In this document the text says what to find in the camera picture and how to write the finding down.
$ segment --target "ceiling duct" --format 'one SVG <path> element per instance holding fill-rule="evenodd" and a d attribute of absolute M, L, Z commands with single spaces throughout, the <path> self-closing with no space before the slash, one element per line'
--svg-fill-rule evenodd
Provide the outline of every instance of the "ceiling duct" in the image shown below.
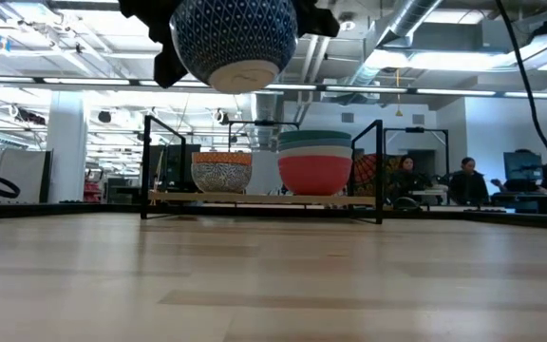
<path fill-rule="evenodd" d="M 284 98 L 280 95 L 271 94 L 252 94 L 251 112 L 253 121 L 284 121 Z M 270 141 L 276 137 L 282 127 L 259 126 L 255 127 L 257 148 L 261 150 L 270 150 Z"/>
<path fill-rule="evenodd" d="M 396 1 L 394 11 L 386 18 L 372 23 L 364 41 L 364 51 L 371 51 L 366 56 L 356 72 L 347 82 L 348 86 L 369 86 L 381 69 L 375 66 L 382 46 L 393 45 L 399 48 L 408 48 L 412 44 L 412 35 L 424 22 L 427 16 L 435 10 L 443 0 L 399 0 Z M 374 104 L 379 97 L 365 97 L 357 94 L 344 94 L 337 98 L 328 98 L 327 102 L 341 105 Z"/>

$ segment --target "bowl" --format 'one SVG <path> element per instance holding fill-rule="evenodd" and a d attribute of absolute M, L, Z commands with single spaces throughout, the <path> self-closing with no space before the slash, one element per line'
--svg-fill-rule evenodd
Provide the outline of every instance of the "bowl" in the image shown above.
<path fill-rule="evenodd" d="M 170 27 L 187 70 L 229 94 L 273 82 L 297 44 L 293 0 L 183 0 Z"/>
<path fill-rule="evenodd" d="M 317 147 L 317 146 L 342 146 L 351 147 L 351 140 L 348 139 L 316 139 L 296 142 L 283 142 L 277 146 L 278 151 L 284 151 L 298 147 Z"/>
<path fill-rule="evenodd" d="M 305 140 L 316 139 L 345 139 L 351 140 L 351 134 L 328 130 L 298 130 L 280 133 L 277 140 L 279 143 L 293 143 Z"/>
<path fill-rule="evenodd" d="M 231 163 L 194 163 L 191 176 L 199 190 L 205 193 L 241 193 L 251 181 L 250 165 Z"/>
<path fill-rule="evenodd" d="M 278 153 L 279 158 L 306 157 L 306 156 L 330 156 L 351 158 L 351 147 L 345 146 L 309 146 L 289 148 Z"/>
<path fill-rule="evenodd" d="M 343 190 L 351 159 L 327 156 L 287 157 L 278 160 L 284 185 L 296 195 L 332 196 Z"/>
<path fill-rule="evenodd" d="M 194 152 L 191 154 L 191 161 L 192 163 L 230 163 L 250 166 L 253 163 L 253 155 L 238 152 Z"/>

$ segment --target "ceiling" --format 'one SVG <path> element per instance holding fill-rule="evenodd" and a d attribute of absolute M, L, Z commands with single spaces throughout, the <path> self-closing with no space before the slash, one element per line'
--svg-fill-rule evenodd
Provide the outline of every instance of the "ceiling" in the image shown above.
<path fill-rule="evenodd" d="M 523 19 L 547 10 L 545 0 L 505 1 L 514 19 Z M 299 40 L 292 61 L 281 75 L 283 83 L 322 83 L 327 79 L 343 79 L 351 76 L 365 59 L 364 38 L 368 23 L 392 12 L 393 0 L 321 0 L 319 7 L 330 8 L 336 16 L 344 15 L 355 24 L 349 31 L 341 31 L 331 39 L 320 67 L 316 67 L 317 54 L 310 63 L 306 55 L 311 47 L 311 37 Z M 493 0 L 446 0 L 434 11 L 426 22 L 457 23 L 476 25 L 484 16 L 496 19 Z M 35 23 L 27 26 L 19 21 Z M 160 45 L 147 37 L 147 27 L 137 18 L 125 18 L 118 12 L 115 1 L 0 1 L 0 49 L 2 39 L 9 42 L 9 50 L 0 55 L 0 75 L 39 77 L 89 77 L 151 79 L 153 58 L 160 52 Z M 322 48 L 323 39 L 317 42 Z M 310 65 L 306 79 L 304 66 Z M 453 88 L 473 83 L 478 85 L 482 73 L 462 71 L 437 71 L 404 68 L 400 70 L 401 86 L 427 86 Z M 504 89 L 521 89 L 519 79 L 508 76 L 512 73 L 488 75 L 500 82 L 509 77 L 513 82 L 501 82 Z M 533 77 L 541 79 L 542 89 L 547 85 L 547 72 L 534 72 Z M 381 85 L 396 86 L 395 73 L 380 72 L 375 79 Z M 0 87 L 0 127 L 34 126 L 31 123 L 16 122 L 9 105 L 16 105 L 35 111 L 47 118 L 51 92 L 47 89 L 20 89 Z M 234 118 L 253 119 L 250 95 L 222 95 L 214 93 L 171 93 L 171 92 L 121 92 L 87 91 L 93 104 L 90 129 L 139 129 L 142 116 L 148 113 L 158 115 L 167 124 L 180 129 L 195 131 L 225 132 L 226 127 L 214 124 L 212 113 L 221 109 Z M 296 102 L 296 92 L 284 95 L 288 102 Z M 379 105 L 395 103 L 395 95 L 382 95 Z M 431 109 L 443 105 L 444 101 L 435 96 L 409 96 L 404 103 L 429 105 Z M 327 104 L 330 108 L 338 104 Z M 112 123 L 99 123 L 100 111 L 120 113 Z M 45 141 L 46 133 L 2 133 L 16 141 L 35 146 Z M 90 135 L 95 146 L 112 144 L 140 145 L 133 134 Z M 224 137 L 208 137 L 202 143 L 223 144 Z M 248 139 L 240 143 L 248 144 Z"/>

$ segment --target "woman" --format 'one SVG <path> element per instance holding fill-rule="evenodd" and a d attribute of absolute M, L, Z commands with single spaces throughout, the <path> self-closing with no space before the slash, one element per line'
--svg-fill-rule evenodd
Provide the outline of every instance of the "woman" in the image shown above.
<path fill-rule="evenodd" d="M 473 158 L 462 159 L 462 170 L 451 175 L 449 196 L 459 205 L 483 204 L 489 201 L 484 176 L 476 171 Z"/>
<path fill-rule="evenodd" d="M 388 187 L 392 201 L 400 197 L 409 197 L 420 201 L 420 196 L 412 196 L 411 192 L 425 190 L 431 186 L 431 181 L 426 175 L 414 172 L 415 162 L 409 156 L 402 156 L 398 164 L 398 170 L 391 174 Z"/>

